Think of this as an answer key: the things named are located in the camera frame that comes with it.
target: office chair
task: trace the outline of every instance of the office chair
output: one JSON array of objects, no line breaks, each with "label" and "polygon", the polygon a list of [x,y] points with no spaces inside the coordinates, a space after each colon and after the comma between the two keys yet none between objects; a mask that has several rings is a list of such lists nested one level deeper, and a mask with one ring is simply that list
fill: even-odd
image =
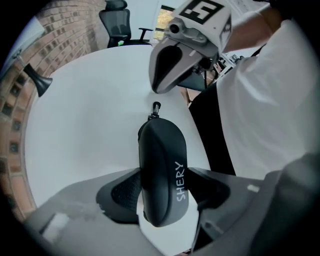
[{"label": "office chair", "polygon": [[153,31],[152,29],[142,28],[142,35],[139,40],[131,40],[130,29],[130,11],[126,9],[128,6],[124,0],[106,0],[105,9],[99,12],[99,17],[106,28],[110,40],[108,48],[117,47],[119,41],[124,41],[125,46],[128,45],[150,45],[144,42],[146,31]]}]

